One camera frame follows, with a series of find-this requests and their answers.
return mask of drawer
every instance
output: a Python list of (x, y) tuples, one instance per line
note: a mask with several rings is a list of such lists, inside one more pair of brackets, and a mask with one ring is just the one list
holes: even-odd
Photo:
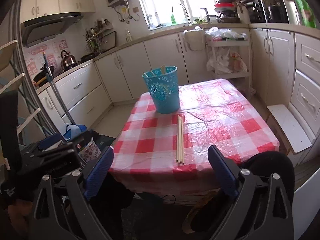
[(320, 128), (320, 87), (300, 71), (296, 71), (291, 103), (317, 136)]
[(320, 84), (320, 40), (295, 35), (297, 69)]
[[(69, 112), (76, 124), (83, 124), (89, 128), (110, 105), (109, 97), (103, 85), (100, 85), (82, 98)], [(68, 122), (66, 115), (62, 118)]]
[[(58, 91), (68, 110), (100, 84), (101, 80), (93, 63), (72, 72), (56, 82)], [(64, 115), (63, 109), (58, 103), (51, 87), (48, 88), (48, 93), (60, 116)]]
[(40, 102), (42, 103), (44, 109), (46, 110), (51, 121), (57, 127), (59, 132), (63, 135), (66, 132), (66, 124), (59, 115), (57, 109), (54, 107), (51, 98), (49, 97), (47, 91), (43, 91), (39, 94)]

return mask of green bottle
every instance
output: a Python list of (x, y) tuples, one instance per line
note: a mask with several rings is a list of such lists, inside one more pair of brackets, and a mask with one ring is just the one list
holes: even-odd
[(172, 25), (177, 24), (173, 14), (171, 15), (171, 23)]

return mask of bundle of wooden chopsticks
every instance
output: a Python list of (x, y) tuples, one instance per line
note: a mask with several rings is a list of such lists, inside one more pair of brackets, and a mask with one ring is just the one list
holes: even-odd
[(178, 163), (184, 163), (184, 148), (183, 148), (183, 120), (180, 115), (178, 115), (177, 124), (177, 152), (176, 161)]

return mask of blue gripper pad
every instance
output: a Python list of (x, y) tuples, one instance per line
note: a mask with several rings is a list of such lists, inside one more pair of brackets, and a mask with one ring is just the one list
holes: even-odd
[(112, 163), (113, 149), (108, 147), (84, 181), (85, 190), (83, 195), (88, 201), (97, 195)]
[(215, 145), (211, 145), (208, 149), (208, 160), (223, 192), (231, 197), (236, 197), (239, 194), (237, 190), (237, 179)]

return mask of table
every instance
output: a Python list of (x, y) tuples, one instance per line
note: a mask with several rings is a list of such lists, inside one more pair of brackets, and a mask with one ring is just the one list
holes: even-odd
[[(242, 163), (279, 150), (279, 141), (248, 100), (227, 80), (179, 87), (180, 109), (159, 114), (141, 95), (114, 146), (110, 172), (134, 192), (186, 195), (219, 187), (207, 158), (215, 144)], [(183, 117), (185, 163), (177, 163), (177, 116)]]

